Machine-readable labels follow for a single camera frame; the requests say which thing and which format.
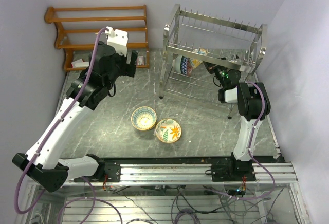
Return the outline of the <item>leaf flower patterned bowl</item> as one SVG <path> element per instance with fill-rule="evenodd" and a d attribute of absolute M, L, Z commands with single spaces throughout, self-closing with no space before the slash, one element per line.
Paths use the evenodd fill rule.
<path fill-rule="evenodd" d="M 177 121 L 167 118 L 157 123 L 154 134 L 161 142 L 174 143 L 180 139 L 182 129 Z"/>

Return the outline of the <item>teal dotted bowl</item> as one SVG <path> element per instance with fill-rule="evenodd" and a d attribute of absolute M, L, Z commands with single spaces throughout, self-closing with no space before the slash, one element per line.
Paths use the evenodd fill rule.
<path fill-rule="evenodd" d="M 173 59 L 172 62 L 173 70 L 179 74 L 181 74 L 181 60 L 182 60 L 182 55 L 178 55 L 176 58 Z"/>

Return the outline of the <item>steel dish rack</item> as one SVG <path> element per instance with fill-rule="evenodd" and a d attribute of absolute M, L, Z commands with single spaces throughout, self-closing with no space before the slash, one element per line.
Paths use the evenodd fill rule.
<path fill-rule="evenodd" d="M 162 68 L 159 97 L 169 96 L 186 102 L 229 110 L 228 119 L 237 112 L 237 105 L 218 100 L 219 81 L 208 73 L 203 62 L 241 72 L 241 82 L 252 79 L 265 56 L 268 26 L 244 24 L 210 15 L 182 10 L 174 5 L 163 31 Z M 206 49 L 207 55 L 193 53 Z M 202 60 L 184 76 L 173 70 L 178 55 Z"/>

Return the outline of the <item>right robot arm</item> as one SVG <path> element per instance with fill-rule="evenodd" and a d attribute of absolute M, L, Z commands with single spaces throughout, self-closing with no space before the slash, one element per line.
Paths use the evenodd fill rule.
<path fill-rule="evenodd" d="M 218 100 L 221 103 L 236 104 L 241 118 L 237 144 L 227 162 L 213 164 L 207 175 L 212 181 L 253 180 L 252 172 L 255 163 L 253 148 L 258 130 L 270 113 L 271 104 L 262 82 L 241 82 L 241 72 L 224 66 L 204 62 L 208 73 L 220 83 Z"/>

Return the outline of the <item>orange blue floral bowl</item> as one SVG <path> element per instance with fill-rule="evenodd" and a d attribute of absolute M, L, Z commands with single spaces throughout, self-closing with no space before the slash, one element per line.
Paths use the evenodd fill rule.
<path fill-rule="evenodd" d="M 202 48 L 201 49 L 193 49 L 192 52 L 200 54 L 200 55 L 207 55 L 208 54 L 208 50 L 202 49 Z M 189 61 L 190 61 L 190 64 L 192 66 L 192 69 L 197 68 L 202 63 L 202 60 L 199 60 L 199 59 L 196 59 L 196 58 L 190 58 Z"/>

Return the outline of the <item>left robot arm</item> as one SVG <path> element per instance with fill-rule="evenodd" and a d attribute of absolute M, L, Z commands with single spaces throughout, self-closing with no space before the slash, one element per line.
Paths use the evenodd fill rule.
<path fill-rule="evenodd" d="M 138 51 L 131 59 L 120 55 L 114 47 L 97 45 L 90 77 L 88 70 L 80 72 L 71 83 L 55 118 L 36 144 L 26 153 L 17 153 L 12 162 L 48 192 L 57 191 L 66 181 L 87 177 L 100 181 L 106 174 L 106 163 L 94 154 L 81 158 L 61 159 L 65 146 L 80 122 L 93 112 L 106 97 L 116 93 L 115 81 L 120 76 L 134 77 Z"/>

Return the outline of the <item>blue zigzag red bowl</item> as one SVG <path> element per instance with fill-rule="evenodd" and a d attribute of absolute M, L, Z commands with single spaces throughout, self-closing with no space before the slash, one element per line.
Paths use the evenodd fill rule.
<path fill-rule="evenodd" d="M 184 76 L 191 76 L 193 67 L 191 65 L 190 62 L 190 58 L 185 57 L 185 56 L 181 56 L 181 60 L 180 60 L 180 73 Z"/>

